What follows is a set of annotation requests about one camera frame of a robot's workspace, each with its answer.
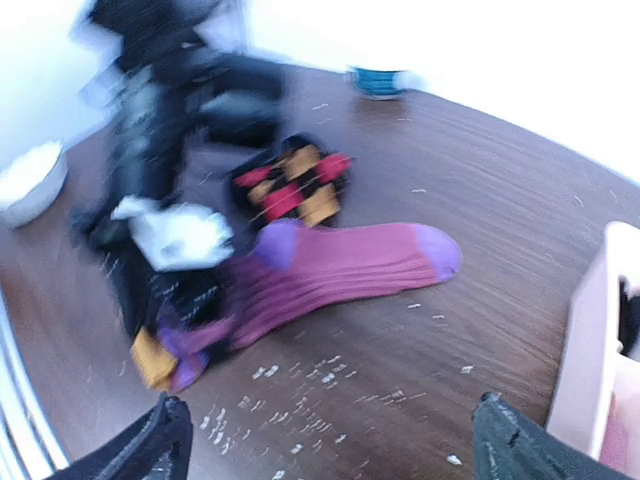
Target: wooden floor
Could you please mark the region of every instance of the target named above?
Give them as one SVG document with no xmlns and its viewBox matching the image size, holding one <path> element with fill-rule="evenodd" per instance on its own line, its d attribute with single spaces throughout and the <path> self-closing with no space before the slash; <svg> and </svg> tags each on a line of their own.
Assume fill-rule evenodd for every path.
<svg viewBox="0 0 640 480">
<path fill-rule="evenodd" d="M 181 394 L 196 425 L 190 478 L 472 478 L 478 399 L 503 392 L 545 421 L 569 295 L 607 222 L 640 225 L 640 190 L 440 98 L 377 103 L 339 75 L 293 71 L 289 130 L 357 157 L 340 225 L 435 225 L 460 243 L 465 263 L 451 283 L 322 309 L 208 371 Z M 106 280 L 67 236 L 70 208 L 100 195 L 107 151 L 104 132 L 73 148 L 53 208 L 21 231 L 0 230 L 0 281 L 18 341 L 71 458 L 156 398 L 131 362 Z M 187 198 L 233 215 L 207 174 L 243 156 L 189 156 Z M 464 366 L 474 368 L 463 374 Z M 277 372 L 254 379 L 261 367 Z M 321 378 L 333 368 L 328 389 Z M 462 466 L 447 463 L 449 454 Z"/>
</svg>

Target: dark fabric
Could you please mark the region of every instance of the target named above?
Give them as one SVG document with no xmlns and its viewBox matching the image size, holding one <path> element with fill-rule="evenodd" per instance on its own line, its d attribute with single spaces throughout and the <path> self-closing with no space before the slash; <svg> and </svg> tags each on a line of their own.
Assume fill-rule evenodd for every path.
<svg viewBox="0 0 640 480">
<path fill-rule="evenodd" d="M 185 480 L 193 440 L 187 404 L 160 396 L 155 408 L 50 480 Z"/>
<path fill-rule="evenodd" d="M 473 463 L 476 480 L 629 478 L 556 440 L 497 393 L 483 395 L 473 414 Z"/>
<path fill-rule="evenodd" d="M 156 273 L 151 277 L 154 297 L 171 305 L 184 330 L 221 316 L 223 300 L 233 284 L 224 264 L 206 270 Z"/>
<path fill-rule="evenodd" d="M 640 296 L 627 296 L 627 281 L 620 281 L 620 320 L 618 325 L 618 340 L 622 343 L 624 356 L 628 356 L 638 343 L 640 335 Z"/>
<path fill-rule="evenodd" d="M 149 69 L 142 69 L 127 76 L 119 103 L 105 199 L 94 209 L 76 212 L 72 229 L 106 264 L 133 341 L 143 325 L 154 330 L 150 319 L 158 307 L 150 297 L 152 269 L 131 241 L 127 222 L 110 215 L 128 195 L 171 202 L 183 167 L 185 96 L 154 82 Z"/>
</svg>

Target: white debris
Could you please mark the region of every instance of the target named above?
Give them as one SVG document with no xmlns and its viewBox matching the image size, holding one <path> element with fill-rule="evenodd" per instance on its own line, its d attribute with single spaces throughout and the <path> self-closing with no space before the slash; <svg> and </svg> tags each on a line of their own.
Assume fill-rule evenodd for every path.
<svg viewBox="0 0 640 480">
<path fill-rule="evenodd" d="M 243 397 L 240 403 L 238 403 L 238 407 L 243 410 L 247 409 L 249 405 L 251 405 L 251 399 L 249 397 Z"/>
<path fill-rule="evenodd" d="M 267 372 L 264 374 L 264 376 L 265 377 L 273 377 L 278 370 L 280 370 L 280 367 L 278 365 L 274 365 L 269 370 L 267 370 Z"/>
<path fill-rule="evenodd" d="M 456 465 L 456 466 L 462 465 L 462 462 L 456 455 L 449 455 L 447 457 L 447 462 L 449 462 L 451 465 Z"/>
<path fill-rule="evenodd" d="M 227 437 L 227 441 L 225 442 L 224 446 L 222 447 L 222 451 L 220 452 L 220 454 L 221 455 L 226 455 L 230 448 L 231 448 L 231 437 Z"/>
<path fill-rule="evenodd" d="M 329 374 L 325 375 L 325 377 L 322 379 L 322 383 L 329 383 L 334 378 L 336 378 L 335 374 L 329 373 Z"/>
<path fill-rule="evenodd" d="M 264 372 L 266 372 L 266 371 L 267 371 L 267 369 L 266 369 L 266 368 L 264 368 L 264 367 L 260 367 L 258 370 L 256 370 L 256 372 L 255 372 L 253 375 L 251 375 L 251 377 L 252 377 L 254 380 L 257 380 L 257 379 L 259 379 L 259 378 L 262 376 L 262 374 L 263 374 Z"/>
<path fill-rule="evenodd" d="M 202 419 L 202 423 L 200 424 L 200 430 L 204 430 L 209 426 L 209 422 L 211 421 L 211 417 L 209 415 L 205 415 Z"/>
</svg>

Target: laundry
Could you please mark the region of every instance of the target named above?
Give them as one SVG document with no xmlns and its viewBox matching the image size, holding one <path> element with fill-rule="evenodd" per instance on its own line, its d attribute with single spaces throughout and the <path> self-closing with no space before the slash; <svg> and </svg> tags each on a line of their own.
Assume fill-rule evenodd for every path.
<svg viewBox="0 0 640 480">
<path fill-rule="evenodd" d="M 237 350 L 325 305 L 445 282 L 461 263 L 455 241 L 426 225 L 308 229 L 301 221 L 274 222 L 249 255 L 229 260 L 238 286 L 221 318 L 186 332 L 171 309 L 161 310 L 158 339 L 180 359 L 171 389 L 193 383 L 212 360 L 209 349 L 217 355 L 221 343 Z"/>
<path fill-rule="evenodd" d="M 306 134 L 285 139 L 281 148 L 278 156 L 258 156 L 234 169 L 232 199 L 252 213 L 250 222 L 258 227 L 280 218 L 330 225 L 341 210 L 351 158 L 327 153 Z"/>
</svg>

